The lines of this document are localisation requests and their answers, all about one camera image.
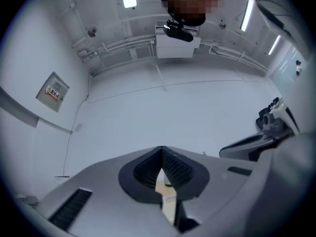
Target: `warning label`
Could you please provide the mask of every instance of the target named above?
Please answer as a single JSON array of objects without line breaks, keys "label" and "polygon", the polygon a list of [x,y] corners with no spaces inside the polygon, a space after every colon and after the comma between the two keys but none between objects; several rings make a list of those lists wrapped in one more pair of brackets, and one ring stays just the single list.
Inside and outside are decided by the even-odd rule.
[{"label": "warning label", "polygon": [[54,101],[58,102],[59,93],[53,90],[51,86],[46,88],[45,94],[54,99]]}]

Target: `white ceiling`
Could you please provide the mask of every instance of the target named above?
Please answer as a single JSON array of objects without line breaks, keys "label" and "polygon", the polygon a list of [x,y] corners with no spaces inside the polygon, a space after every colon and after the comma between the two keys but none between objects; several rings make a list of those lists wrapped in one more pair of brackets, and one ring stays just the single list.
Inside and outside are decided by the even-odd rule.
[{"label": "white ceiling", "polygon": [[[74,49],[76,52],[86,49],[93,51],[105,45],[136,36],[154,35],[155,22],[170,19],[160,0],[137,0],[137,6],[124,8],[122,0],[54,0],[57,10],[62,14],[75,1],[75,9],[69,9],[60,20],[64,23],[73,43],[86,35],[87,29],[96,27],[95,38],[87,38]],[[267,55],[277,36],[265,24],[259,9],[255,6],[246,32],[240,30],[243,14],[248,0],[222,0],[219,7],[206,16],[206,22],[201,26],[199,37],[202,40],[215,40],[225,46],[252,57],[264,66],[268,66],[273,55]],[[226,29],[221,30],[219,24],[226,23]],[[124,51],[100,59],[104,54],[98,54],[86,62],[87,67],[95,70],[98,67],[108,67],[135,58],[149,56],[148,48],[137,49],[136,52]]]}]

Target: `mounted camera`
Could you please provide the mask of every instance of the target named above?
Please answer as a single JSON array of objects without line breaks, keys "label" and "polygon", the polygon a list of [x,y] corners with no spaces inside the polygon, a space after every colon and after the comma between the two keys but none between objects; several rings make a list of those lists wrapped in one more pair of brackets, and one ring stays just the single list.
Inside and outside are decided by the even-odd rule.
[{"label": "mounted camera", "polygon": [[176,23],[173,20],[168,20],[163,26],[164,33],[171,38],[183,40],[186,42],[193,41],[193,36],[187,30],[183,29],[182,23]]}]

